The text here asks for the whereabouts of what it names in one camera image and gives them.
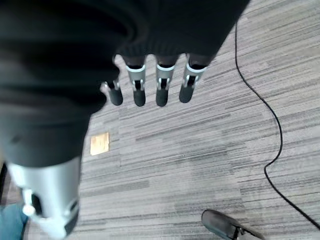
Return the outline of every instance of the robotic hand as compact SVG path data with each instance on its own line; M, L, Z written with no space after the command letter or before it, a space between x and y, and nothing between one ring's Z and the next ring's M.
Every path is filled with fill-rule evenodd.
M83 142L91 114L123 101L115 54L143 106L145 56L155 54L156 103L167 104L175 62L188 53L179 99L196 83L249 0L0 3L0 146L23 212L63 239L79 215Z

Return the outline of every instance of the silver metal cylinder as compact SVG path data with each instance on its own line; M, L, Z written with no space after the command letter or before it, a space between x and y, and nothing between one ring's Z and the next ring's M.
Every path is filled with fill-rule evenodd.
M195 77L194 83L192 84L192 88L194 89L206 69L207 67L204 67L202 69L193 69L189 66L189 63L187 62L183 74L183 87L186 88L188 86L190 76L193 76Z
M132 84L132 88L134 91L137 90L135 81L140 81L141 88L139 90L145 90L145 82L146 82L146 65L143 65L139 69L133 69L129 66L126 66L126 69L129 74L129 79Z
M166 79L165 90L169 89L174 70L174 65L171 67L162 67L159 64L156 65L156 87L158 90L161 90L161 79Z
M24 214L54 239L70 234L79 214L81 158L47 167L9 162L7 168L21 189Z

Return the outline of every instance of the small tan card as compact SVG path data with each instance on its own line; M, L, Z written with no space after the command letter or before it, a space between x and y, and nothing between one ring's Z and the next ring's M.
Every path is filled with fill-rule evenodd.
M109 133L91 137L90 154L98 155L109 151Z

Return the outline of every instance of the black sleeve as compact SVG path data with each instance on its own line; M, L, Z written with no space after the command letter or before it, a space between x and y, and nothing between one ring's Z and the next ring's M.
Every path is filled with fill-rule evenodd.
M118 76L112 56L128 39L128 26L108 11L67 0L0 2L6 161L43 167L81 156L90 116L106 102L101 82Z

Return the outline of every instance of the black fabric covering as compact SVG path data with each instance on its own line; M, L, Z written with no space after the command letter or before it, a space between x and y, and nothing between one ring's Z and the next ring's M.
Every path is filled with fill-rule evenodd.
M249 0L3 0L0 146L29 167L82 154L113 56L213 56Z

